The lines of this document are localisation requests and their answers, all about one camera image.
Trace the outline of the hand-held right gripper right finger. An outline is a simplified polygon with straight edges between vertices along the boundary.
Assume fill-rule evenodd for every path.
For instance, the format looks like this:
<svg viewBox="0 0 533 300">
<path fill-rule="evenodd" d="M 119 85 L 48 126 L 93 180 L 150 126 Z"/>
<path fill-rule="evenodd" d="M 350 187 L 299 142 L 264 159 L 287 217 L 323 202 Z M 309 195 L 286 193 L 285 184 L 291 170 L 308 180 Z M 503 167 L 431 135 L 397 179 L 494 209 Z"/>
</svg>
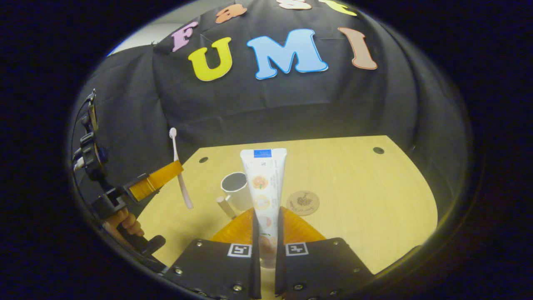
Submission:
<svg viewBox="0 0 533 300">
<path fill-rule="evenodd" d="M 284 300 L 344 300 L 373 280 L 343 238 L 324 237 L 286 207 L 278 226 L 275 294 Z"/>
</svg>

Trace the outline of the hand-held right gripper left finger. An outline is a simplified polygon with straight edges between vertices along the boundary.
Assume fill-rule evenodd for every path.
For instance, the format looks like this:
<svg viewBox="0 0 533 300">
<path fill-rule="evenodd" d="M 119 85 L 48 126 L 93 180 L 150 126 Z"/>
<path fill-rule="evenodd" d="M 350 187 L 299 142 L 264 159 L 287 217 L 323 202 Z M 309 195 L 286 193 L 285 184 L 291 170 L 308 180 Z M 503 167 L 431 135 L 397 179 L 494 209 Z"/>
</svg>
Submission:
<svg viewBox="0 0 533 300">
<path fill-rule="evenodd" d="M 213 239 L 195 239 L 164 278 L 210 300 L 261 299 L 259 230 L 254 209 L 229 222 Z"/>
</svg>

